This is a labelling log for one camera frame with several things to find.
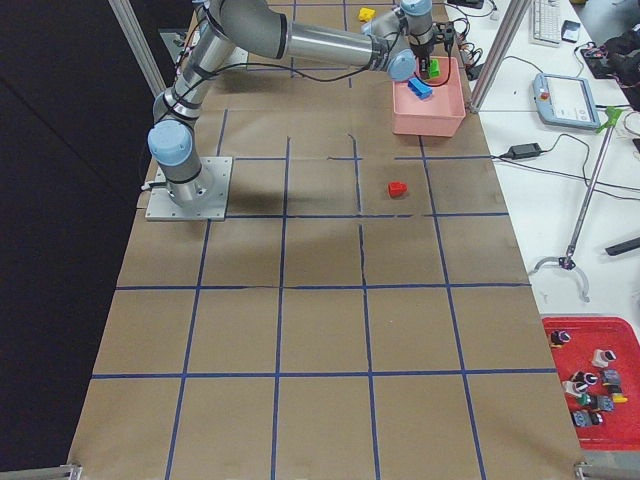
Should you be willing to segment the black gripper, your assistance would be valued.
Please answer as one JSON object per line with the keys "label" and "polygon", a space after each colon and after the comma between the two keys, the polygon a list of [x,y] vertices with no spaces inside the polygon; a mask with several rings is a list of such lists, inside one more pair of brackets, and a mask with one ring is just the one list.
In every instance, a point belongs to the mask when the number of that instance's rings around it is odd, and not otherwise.
{"label": "black gripper", "polygon": [[419,59],[419,77],[431,78],[431,54],[433,52],[433,33],[409,34],[408,42],[414,56]]}

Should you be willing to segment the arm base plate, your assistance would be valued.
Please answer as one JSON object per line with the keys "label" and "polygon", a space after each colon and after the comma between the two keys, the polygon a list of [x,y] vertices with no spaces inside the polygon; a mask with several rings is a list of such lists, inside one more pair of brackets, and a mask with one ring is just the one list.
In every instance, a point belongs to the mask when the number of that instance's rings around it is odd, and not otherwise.
{"label": "arm base plate", "polygon": [[188,183],[169,182],[161,168],[148,183],[148,221],[224,221],[228,206],[232,157],[201,157],[199,175]]}

